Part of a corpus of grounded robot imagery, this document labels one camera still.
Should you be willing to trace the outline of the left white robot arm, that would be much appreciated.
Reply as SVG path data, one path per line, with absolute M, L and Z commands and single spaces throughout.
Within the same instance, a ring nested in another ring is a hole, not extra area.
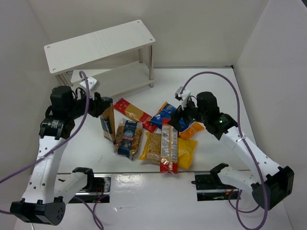
M 110 100 L 97 92 L 89 97 L 83 89 L 73 91 L 69 86 L 54 88 L 50 100 L 40 124 L 37 162 L 25 193 L 21 200 L 12 202 L 10 213 L 26 223 L 56 226 L 77 192 L 101 192 L 104 187 L 104 181 L 95 178 L 90 168 L 75 168 L 59 186 L 56 178 L 63 152 L 73 137 L 74 120 L 99 117 L 110 107 Z

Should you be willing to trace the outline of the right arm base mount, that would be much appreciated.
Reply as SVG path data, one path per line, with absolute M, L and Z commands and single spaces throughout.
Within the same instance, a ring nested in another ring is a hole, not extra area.
M 219 184 L 209 172 L 195 172 L 191 181 L 196 187 L 198 201 L 217 201 L 236 199 L 238 189 L 232 185 Z

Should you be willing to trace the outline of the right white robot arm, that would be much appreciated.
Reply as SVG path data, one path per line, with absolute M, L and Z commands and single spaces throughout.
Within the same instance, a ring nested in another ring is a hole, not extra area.
M 186 124 L 203 123 L 206 130 L 236 153 L 251 171 L 251 175 L 245 175 L 221 163 L 210 171 L 215 184 L 232 185 L 248 192 L 261 208 L 268 210 L 291 194 L 294 171 L 274 162 L 244 133 L 240 133 L 238 123 L 230 115 L 220 112 L 217 99 L 211 92 L 199 93 L 194 103 L 190 91 L 178 89 L 175 98 L 182 104 L 171 115 L 171 126 L 179 129 L 180 119 Z

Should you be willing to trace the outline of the dark blue spaghetti box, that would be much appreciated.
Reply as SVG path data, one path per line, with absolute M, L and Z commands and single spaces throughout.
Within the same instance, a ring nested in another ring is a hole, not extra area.
M 116 130 L 115 130 L 115 116 L 113 99 L 110 97 L 102 97 L 103 113 L 100 115 L 100 121 L 104 132 L 104 138 L 115 144 Z

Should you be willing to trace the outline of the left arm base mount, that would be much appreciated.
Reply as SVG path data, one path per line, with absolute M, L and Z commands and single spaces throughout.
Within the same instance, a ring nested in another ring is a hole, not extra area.
M 92 188 L 90 190 L 80 190 L 75 196 L 89 204 L 94 204 L 98 200 L 99 203 L 109 203 L 110 189 L 111 174 L 95 173 Z

